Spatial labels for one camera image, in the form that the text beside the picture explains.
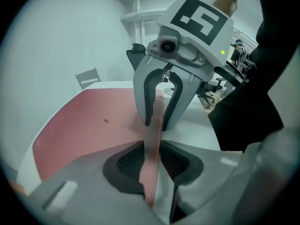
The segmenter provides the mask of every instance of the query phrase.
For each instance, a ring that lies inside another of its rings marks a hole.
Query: pink sheet
[[[149,206],[157,179],[162,110],[163,93],[157,90],[151,159],[146,158],[140,176]],[[38,174],[44,181],[82,155],[145,140],[146,128],[136,109],[133,89],[84,90],[50,119],[34,141]]]

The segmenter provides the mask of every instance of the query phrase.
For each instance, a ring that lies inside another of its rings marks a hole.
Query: white table
[[[161,83],[157,86],[157,89],[163,91],[165,88],[169,87],[173,87],[173,84]],[[96,82],[86,89],[100,88],[133,88],[133,82]],[[164,112],[167,108],[170,98],[170,95],[164,93]],[[218,140],[211,126],[210,120],[197,96],[193,98],[174,128],[162,133],[162,140],[175,141],[210,150],[220,150]],[[30,194],[41,183],[33,158],[33,142],[29,146],[23,158],[19,173],[17,175],[17,182],[24,186],[27,194]]]

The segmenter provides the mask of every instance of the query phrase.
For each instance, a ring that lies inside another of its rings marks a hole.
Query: camera lens
[[[164,41],[160,46],[160,49],[165,53],[172,53],[175,51],[175,48],[175,44],[171,41]]]

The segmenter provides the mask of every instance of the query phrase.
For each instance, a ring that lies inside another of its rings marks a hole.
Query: person
[[[231,64],[234,65],[240,72],[243,68],[243,61],[249,58],[248,52],[244,49],[243,41],[238,39],[234,44],[235,50],[231,56]]]
[[[258,46],[251,52],[249,60],[254,62],[257,72],[252,80],[240,90],[235,89],[209,114],[221,150],[244,151],[268,134],[283,127],[281,118],[267,92],[279,78],[299,43],[299,32],[292,19],[297,0],[260,0],[263,22],[258,29]],[[238,0],[213,0],[212,4],[231,16]],[[287,32],[293,38],[287,46]]]

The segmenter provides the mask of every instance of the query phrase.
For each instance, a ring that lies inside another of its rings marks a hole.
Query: desk
[[[163,91],[165,88],[169,87],[173,87],[173,84],[161,83],[157,86],[157,89]],[[96,82],[86,89],[88,90],[105,88],[133,88],[133,82]],[[164,111],[167,108],[170,98],[170,95],[164,93]],[[42,131],[44,126],[40,129],[37,136]],[[211,126],[210,120],[206,115],[205,110],[203,109],[203,106],[197,96],[194,96],[193,100],[189,104],[186,111],[183,113],[180,120],[174,126],[174,128],[162,133],[161,139],[176,141],[200,148],[220,150],[218,140]],[[29,146],[23,158],[19,173],[17,175],[17,182],[24,186],[25,192],[27,194],[30,194],[41,183],[41,179],[39,177],[33,157],[33,142]]]

